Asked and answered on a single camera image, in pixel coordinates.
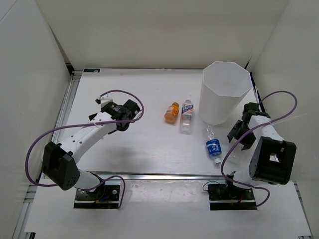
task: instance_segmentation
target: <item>wire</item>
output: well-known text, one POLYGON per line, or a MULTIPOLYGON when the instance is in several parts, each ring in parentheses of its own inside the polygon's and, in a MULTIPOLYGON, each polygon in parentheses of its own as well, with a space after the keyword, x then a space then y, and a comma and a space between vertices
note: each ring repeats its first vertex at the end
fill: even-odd
MULTIPOLYGON (((219 182, 214 181, 214 180, 212 180, 212 181, 208 181, 207 183, 211 183, 211 182, 215 182, 215 183, 220 184, 219 182)), ((203 191, 204 191, 204 192, 208 192, 208 189, 207 189, 207 190, 204 190, 204 187, 205 187, 205 185, 206 185, 207 183, 205 183, 205 184, 203 185, 203 191)))
MULTIPOLYGON (((31 152, 34 148, 34 146, 39 142, 40 139, 42 139, 43 137, 45 137, 46 135, 52 133, 52 132, 55 132, 55 131, 58 131, 58 130, 61 130, 61 129, 65 129, 65 128, 76 128, 76 127, 88 127, 88 126, 94 126, 94 125, 99 125, 99 124, 107 124, 107 123, 134 123, 138 120, 140 120, 140 118, 143 116, 144 114, 144 105, 142 103, 142 101, 136 97, 135 95, 133 95, 132 93, 130 92, 127 92, 127 91, 122 91, 122 90, 111 90, 111 91, 107 91, 103 94, 101 94, 100 96, 104 96, 106 94, 109 94, 111 92, 121 92, 121 93, 125 93, 125 94, 128 94, 132 97, 134 97, 141 105, 142 109, 141 109, 141 113, 137 116, 136 119, 128 119, 128 120, 111 120, 111 121, 101 121, 101 122, 97 122, 97 123, 83 123, 83 124, 72 124, 72 125, 66 125, 66 126, 61 126, 61 127, 57 127, 57 128, 54 128, 54 129, 51 129, 45 133, 43 133, 42 135, 40 135, 30 146, 27 154, 26 154, 26 157, 25 157, 25 163, 24 163, 24 169, 25 169, 25 174, 26 174, 26 177, 28 178, 28 180, 36 185, 36 186, 40 186, 40 187, 55 187, 57 186, 56 184, 42 184, 42 183, 37 183, 35 182, 31 176, 30 176, 30 173, 29 173, 29 158, 30 158, 30 155, 31 155, 31 152)), ((124 191, 125 191, 125 181, 124 179, 121 177, 121 176, 112 176, 112 177, 109 177, 108 179, 106 180, 103 180, 103 182, 106 182, 108 180, 110 180, 111 178, 113 177, 118 177, 120 178, 122 181, 123 181, 123 185, 124 185, 124 189, 123 189, 123 194, 122 194, 122 199, 123 199, 123 196, 124 196, 124 191)), ((97 186, 93 187, 93 188, 90 188, 90 189, 83 189, 84 191, 89 191, 89 190, 93 190, 93 189, 96 189, 98 186, 102 185, 103 183, 101 182, 100 184, 98 184, 97 186)))
POLYGON ((233 183, 241 184, 241 185, 246 186, 246 187, 249 187, 249 188, 261 189, 261 190, 264 190, 264 191, 266 191, 266 192, 268 193, 266 199, 265 199, 264 201, 262 201, 260 204, 256 205, 256 207, 259 207, 259 206, 261 206, 261 205, 263 205, 264 203, 267 202, 267 200, 268 200, 269 197, 270 197, 270 191, 269 191, 267 188, 264 188, 264 187, 254 187, 253 185, 250 185, 250 184, 247 184, 247 183, 243 183, 243 182, 240 182, 240 181, 236 181, 236 180, 233 180, 233 179, 227 177, 227 175, 225 175, 225 173, 224 173, 224 166, 225 166, 226 160, 228 159, 228 157, 229 157, 229 155, 231 154, 231 152, 232 152, 232 151, 235 149, 235 147, 240 143, 240 141, 242 141, 243 138, 246 137, 246 135, 250 134, 252 131, 254 131, 254 130, 257 129, 257 128, 264 127, 264 126, 266 126, 266 125, 269 125, 269 124, 272 124, 272 123, 274 123, 274 122, 276 122, 276 121, 279 121, 279 120, 281 120, 281 119, 283 119, 283 118, 285 118, 285 117, 291 115, 291 113, 295 111, 295 109, 296 109, 296 107, 297 107, 297 104, 298 104, 298 100, 297 100, 297 97, 296 97, 293 93, 291 93, 291 92, 289 92, 289 91, 275 91, 275 92, 272 92, 272 93, 270 93, 269 95, 265 96, 265 97, 259 102, 259 104, 260 104, 262 101, 264 101, 266 98, 268 98, 269 96, 271 96, 271 95, 273 95, 273 94, 276 94, 276 93, 286 93, 286 94, 289 94, 289 95, 291 95, 292 97, 294 97, 294 99, 295 99, 295 105, 294 105, 294 107, 293 107, 287 114, 285 114, 285 115, 283 115, 283 116, 281 116, 281 117, 278 117, 278 118, 276 118, 276 119, 273 119, 273 120, 271 120, 271 121, 268 122, 268 123, 262 123, 262 124, 260 124, 260 125, 258 125, 258 126, 256 126, 256 127, 251 128, 251 129, 248 130, 247 132, 245 132, 245 133, 234 143, 234 145, 229 149, 229 151, 228 151, 227 154, 225 155, 225 157, 224 157, 224 159, 223 159, 223 161, 222 161, 222 163, 221 163, 221 167, 220 167, 221 174, 222 174, 222 176, 223 176, 226 180, 228 180, 228 181, 230 181, 230 182, 233 182, 233 183))
POLYGON ((241 195, 240 199, 238 200, 237 203, 241 203, 241 201, 243 200, 243 195, 241 195))
POLYGON ((105 199, 108 199, 108 196, 107 196, 107 197, 104 197, 104 198, 101 198, 101 199, 98 199, 98 200, 94 201, 94 203, 99 203, 100 201, 103 201, 103 200, 105 200, 105 199))

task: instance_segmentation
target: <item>plastic bottle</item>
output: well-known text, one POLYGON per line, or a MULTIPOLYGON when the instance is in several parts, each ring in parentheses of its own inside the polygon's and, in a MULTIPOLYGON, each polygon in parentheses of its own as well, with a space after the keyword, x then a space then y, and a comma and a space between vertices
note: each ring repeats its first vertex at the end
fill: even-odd
POLYGON ((194 105, 190 100, 186 100, 182 104, 181 116, 179 130, 181 133, 190 134, 191 133, 191 120, 193 118, 194 105))
POLYGON ((177 115, 179 112, 178 107, 179 107, 179 104, 176 102, 174 102, 173 104, 171 104, 170 107, 168 107, 164 115, 164 118, 168 123, 174 123, 176 121, 177 115))
POLYGON ((221 155, 221 147, 219 140, 215 137, 213 127, 209 124, 206 128, 206 140, 206 147, 209 156, 214 160, 214 163, 216 165, 219 165, 221 163, 221 160, 218 156, 221 155))

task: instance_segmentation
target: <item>water bottle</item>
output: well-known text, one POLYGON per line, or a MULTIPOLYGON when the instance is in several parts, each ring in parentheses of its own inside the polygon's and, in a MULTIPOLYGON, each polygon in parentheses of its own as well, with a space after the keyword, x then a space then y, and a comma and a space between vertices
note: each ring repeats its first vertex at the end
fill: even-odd
POLYGON ((206 128, 206 140, 209 156, 214 160, 216 165, 219 165, 221 160, 218 156, 221 155, 221 147, 219 140, 215 137, 214 130, 211 125, 208 125, 206 128))
POLYGON ((179 130, 181 133, 191 133, 191 119, 193 118, 194 105, 190 100, 186 100, 182 104, 179 130))

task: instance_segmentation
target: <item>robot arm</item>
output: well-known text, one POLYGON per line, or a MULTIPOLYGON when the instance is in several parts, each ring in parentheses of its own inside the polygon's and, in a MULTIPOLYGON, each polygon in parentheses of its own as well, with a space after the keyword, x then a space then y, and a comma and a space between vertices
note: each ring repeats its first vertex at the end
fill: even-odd
MULTIPOLYGON (((42 172, 62 190, 72 187, 89 189, 98 185, 101 182, 98 176, 79 170, 76 164, 103 136, 127 130, 130 123, 125 121, 134 119, 141 111, 137 103, 131 100, 127 100, 124 105, 117 105, 108 96, 96 101, 101 105, 101 111, 89 116, 90 121, 96 125, 83 127, 58 144, 50 142, 44 149, 42 172)), ((95 195, 101 194, 99 187, 90 192, 95 195)))
MULTIPOLYGON (((260 112, 257 103, 248 103, 244 106, 242 121, 239 120, 228 135, 228 139, 240 138, 250 128, 270 122, 268 114, 260 112)), ((258 144, 250 161, 249 168, 240 172, 233 172, 230 177, 235 181, 253 186, 260 184, 288 183, 296 154, 296 145, 285 141, 269 124, 260 127, 247 135, 241 142, 243 149, 250 148, 254 141, 258 144)), ((248 189, 249 187, 232 183, 237 188, 248 189)))

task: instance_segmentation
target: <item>bottle cap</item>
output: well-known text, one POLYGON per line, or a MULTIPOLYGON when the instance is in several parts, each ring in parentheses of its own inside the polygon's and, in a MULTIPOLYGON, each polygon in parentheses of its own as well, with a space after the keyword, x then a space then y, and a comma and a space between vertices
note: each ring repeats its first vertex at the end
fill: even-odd
POLYGON ((214 163, 215 163, 216 165, 219 165, 219 164, 221 163, 220 158, 215 158, 215 159, 214 159, 214 163))

